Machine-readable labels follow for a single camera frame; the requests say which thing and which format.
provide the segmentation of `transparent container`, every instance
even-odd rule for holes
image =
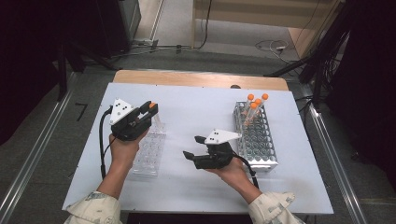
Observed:
[[[158,176],[165,138],[164,123],[160,127],[151,125],[148,134],[140,141],[139,150],[134,158],[134,175]]]
[[[265,107],[261,107],[253,119],[246,125],[246,115],[241,113],[245,102],[236,102],[233,110],[235,130],[241,133],[237,143],[237,153],[245,158],[256,172],[270,172],[277,165],[274,142],[272,140]]]

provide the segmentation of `dark curtain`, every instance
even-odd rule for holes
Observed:
[[[361,1],[326,103],[396,189],[396,4]]]

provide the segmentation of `hand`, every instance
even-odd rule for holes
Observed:
[[[218,175],[233,189],[238,188],[238,185],[241,183],[250,182],[244,170],[243,163],[237,158],[233,158],[230,164],[221,169],[207,169],[207,171]]]
[[[132,168],[134,164],[134,158],[139,150],[140,141],[146,136],[149,130],[146,130],[134,141],[121,141],[115,139],[114,135],[111,134],[108,137],[108,141],[111,143],[111,165],[119,166],[127,171]]]
[[[218,175],[225,183],[235,189],[247,203],[252,203],[262,192],[248,179],[243,163],[233,158],[227,166],[221,169],[207,169],[208,172]]]
[[[120,139],[115,139],[112,134],[108,137],[110,143],[112,142],[110,145],[111,165],[97,191],[116,199],[120,197],[125,178],[132,168],[134,157],[139,150],[139,142],[148,132],[149,130],[145,131],[134,141],[122,142]]]

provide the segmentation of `metal frame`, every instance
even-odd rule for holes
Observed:
[[[69,102],[77,82],[78,75],[73,72],[68,80],[68,85],[70,87],[68,92],[65,94],[65,97],[62,99],[62,101],[55,105],[46,125],[44,126],[41,134],[38,136],[37,141],[35,142],[35,145],[30,151],[29,156],[7,190],[5,199],[3,200],[0,207],[0,223],[8,223],[9,219],[11,218],[11,215],[30,180],[30,177],[35,171],[35,168],[47,147],[47,143],[49,142],[59,119],[64,113],[64,109]]]
[[[309,85],[303,85],[302,91],[304,96],[312,95],[312,91],[309,88]],[[326,125],[322,116],[317,113],[316,109],[313,105],[309,106],[309,111],[311,113],[312,119],[317,128],[320,140],[322,142],[323,148],[327,154],[330,165],[332,166],[332,171],[334,172],[335,179],[337,180],[338,186],[343,194],[343,198],[346,202],[346,207],[349,211],[349,214],[355,224],[366,224],[367,219],[363,214],[361,209],[361,204],[359,202],[358,197],[353,190],[353,187],[347,177],[347,173],[344,169],[343,164],[338,158],[337,152],[332,144],[332,139],[330,138],[329,133],[327,132]]]

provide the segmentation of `wrist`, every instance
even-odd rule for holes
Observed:
[[[112,162],[110,168],[108,169],[108,175],[128,175],[131,167],[132,165],[129,166],[118,162]]]
[[[262,192],[257,189],[249,180],[241,181],[234,189],[245,199],[248,204],[251,204]]]

